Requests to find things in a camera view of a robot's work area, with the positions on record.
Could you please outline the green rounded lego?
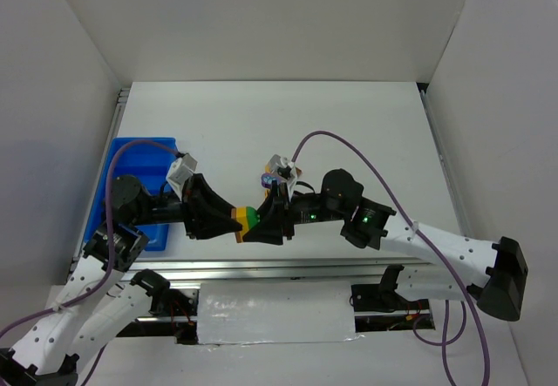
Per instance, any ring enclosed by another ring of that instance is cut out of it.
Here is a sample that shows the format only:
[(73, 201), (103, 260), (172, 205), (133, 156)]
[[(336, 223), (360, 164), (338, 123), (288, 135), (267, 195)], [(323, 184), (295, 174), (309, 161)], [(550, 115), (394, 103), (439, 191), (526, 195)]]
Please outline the green rounded lego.
[(248, 229), (251, 229), (252, 227), (254, 227), (255, 225), (257, 225), (260, 221), (260, 216), (257, 212), (257, 210), (253, 207), (245, 207), (244, 208), (245, 211), (245, 218), (246, 218), (246, 222), (247, 222), (247, 227)]

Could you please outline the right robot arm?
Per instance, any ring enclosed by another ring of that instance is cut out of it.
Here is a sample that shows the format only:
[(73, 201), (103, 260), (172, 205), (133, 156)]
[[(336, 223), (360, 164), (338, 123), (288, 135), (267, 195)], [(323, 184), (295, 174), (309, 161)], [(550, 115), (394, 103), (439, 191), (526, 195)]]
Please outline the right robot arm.
[(404, 254), (445, 270), (437, 281), (420, 287), (411, 271), (391, 266), (381, 281), (389, 296), (472, 300), (496, 319), (520, 319), (528, 267), (517, 240), (475, 240), (429, 227), (365, 198), (363, 192), (363, 185), (344, 169), (327, 172), (319, 193), (289, 195), (286, 183), (273, 181), (261, 206), (248, 210), (236, 240), (281, 245), (294, 236), (297, 225), (339, 220), (341, 236), (354, 247)]

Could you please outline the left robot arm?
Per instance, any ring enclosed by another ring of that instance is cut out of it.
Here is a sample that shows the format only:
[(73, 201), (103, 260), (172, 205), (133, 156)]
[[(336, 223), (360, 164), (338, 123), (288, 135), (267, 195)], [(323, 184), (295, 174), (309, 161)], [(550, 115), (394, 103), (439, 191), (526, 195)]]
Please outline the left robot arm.
[(68, 282), (48, 308), (30, 318), (28, 333), (2, 349), (3, 385), (74, 385), (83, 367), (123, 328), (166, 306), (170, 283), (150, 269), (137, 273), (107, 304), (102, 302), (145, 249), (148, 238), (140, 226), (182, 222), (197, 240), (242, 230), (233, 206), (201, 175), (186, 183), (182, 196), (153, 196), (132, 175), (107, 183), (105, 220), (86, 243)]

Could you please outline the purple oval lego with print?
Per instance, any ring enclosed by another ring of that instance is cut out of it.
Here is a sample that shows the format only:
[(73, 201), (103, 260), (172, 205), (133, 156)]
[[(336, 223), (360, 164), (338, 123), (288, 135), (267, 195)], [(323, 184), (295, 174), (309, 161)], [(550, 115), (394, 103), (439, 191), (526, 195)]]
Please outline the purple oval lego with print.
[(261, 175), (261, 185), (265, 189), (270, 189), (276, 182), (276, 176), (272, 173), (263, 173)]

